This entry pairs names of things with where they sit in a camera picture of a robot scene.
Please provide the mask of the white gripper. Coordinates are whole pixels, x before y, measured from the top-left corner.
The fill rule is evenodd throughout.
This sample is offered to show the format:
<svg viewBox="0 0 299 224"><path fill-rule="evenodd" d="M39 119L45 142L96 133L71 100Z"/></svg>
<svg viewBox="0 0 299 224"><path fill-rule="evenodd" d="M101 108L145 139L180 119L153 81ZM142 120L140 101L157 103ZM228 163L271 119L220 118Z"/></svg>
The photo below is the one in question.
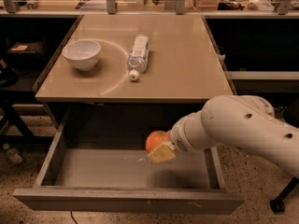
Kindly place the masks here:
<svg viewBox="0 0 299 224"><path fill-rule="evenodd" d="M171 142L163 141L147 146L148 158L153 163L160 163L173 160L176 157L176 151L183 154L190 154L192 147L185 135L184 124L186 118L182 118L175 123L169 131Z"/></svg>

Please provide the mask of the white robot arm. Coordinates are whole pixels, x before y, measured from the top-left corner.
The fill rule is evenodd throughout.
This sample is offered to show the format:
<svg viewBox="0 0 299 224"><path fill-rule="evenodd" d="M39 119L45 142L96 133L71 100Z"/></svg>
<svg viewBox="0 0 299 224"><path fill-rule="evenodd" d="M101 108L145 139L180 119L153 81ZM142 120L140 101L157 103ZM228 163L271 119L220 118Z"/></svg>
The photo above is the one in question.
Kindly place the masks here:
<svg viewBox="0 0 299 224"><path fill-rule="evenodd" d="M244 149L299 177L299 129L276 119L273 106L259 96L214 97L170 131L151 133L146 150L159 163L218 144Z"/></svg>

